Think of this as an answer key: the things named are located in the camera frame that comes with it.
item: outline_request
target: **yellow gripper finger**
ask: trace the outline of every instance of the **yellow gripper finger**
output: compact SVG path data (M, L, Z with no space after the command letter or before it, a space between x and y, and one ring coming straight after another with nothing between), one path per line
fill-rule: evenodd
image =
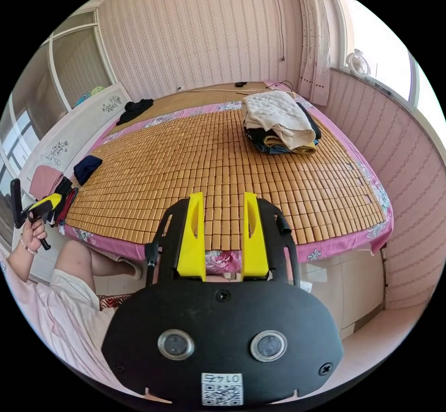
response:
M245 192L243 202L242 280L266 277L269 267L265 239L255 193Z
M200 277L206 281L203 192L189 197L177 271L180 277Z

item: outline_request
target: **leg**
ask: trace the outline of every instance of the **leg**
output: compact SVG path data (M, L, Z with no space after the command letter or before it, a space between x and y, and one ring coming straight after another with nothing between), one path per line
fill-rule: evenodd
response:
M114 260L97 253L82 243L70 240L61 249L54 269L79 277L95 291L93 276L133 275L135 268L126 262Z

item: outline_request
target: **qr code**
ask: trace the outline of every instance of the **qr code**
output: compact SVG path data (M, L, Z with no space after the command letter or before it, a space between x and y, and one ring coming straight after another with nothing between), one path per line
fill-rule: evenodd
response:
M206 374L206 377L202 378L202 403L205 406L241 406L241 375Z

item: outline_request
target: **pink bedsheet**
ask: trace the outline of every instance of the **pink bedsheet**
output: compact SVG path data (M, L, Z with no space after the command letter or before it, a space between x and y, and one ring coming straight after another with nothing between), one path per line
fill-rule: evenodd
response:
M272 84L274 84L274 82L266 82L266 85ZM279 85L275 88L283 89L285 91L288 90L288 88L284 85ZM392 207L384 187L358 149L333 122L331 122L323 113L307 102L303 97L297 96L295 100L300 102L311 115L319 119L327 128L329 128L330 131L338 138L338 140L346 147L352 159L358 163L364 177L370 182L370 185L373 188L386 216L385 221L365 231L351 233L342 237L336 237L315 243L297 245L296 249L298 261L311 262L319 259L327 259L354 249L369 250L372 254L375 254L388 240L394 228ZM139 130L140 128L148 128L162 122L194 116L196 114L239 109L240 107L241 102L228 102L223 104L186 108L174 113L164 114L150 120L139 122L125 128L124 130L121 130L118 133L109 135L108 132L114 128L113 124L107 128L102 137L94 144L90 150L90 153L100 145L106 144L107 142L130 132ZM65 225L65 233L74 239L89 243L97 249L127 257L129 259L144 260L144 245L103 237L92 234L88 231L72 228L68 225ZM241 251L222 252L220 250L213 250L206 253L206 269L207 273L209 274L237 272L241 269L241 264Z

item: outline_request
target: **white shorts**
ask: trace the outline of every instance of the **white shorts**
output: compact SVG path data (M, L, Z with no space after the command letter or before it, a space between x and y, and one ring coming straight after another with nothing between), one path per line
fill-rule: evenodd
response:
M96 293L79 277L59 269L53 271L50 287L59 294L79 326L100 350L115 309L100 311Z

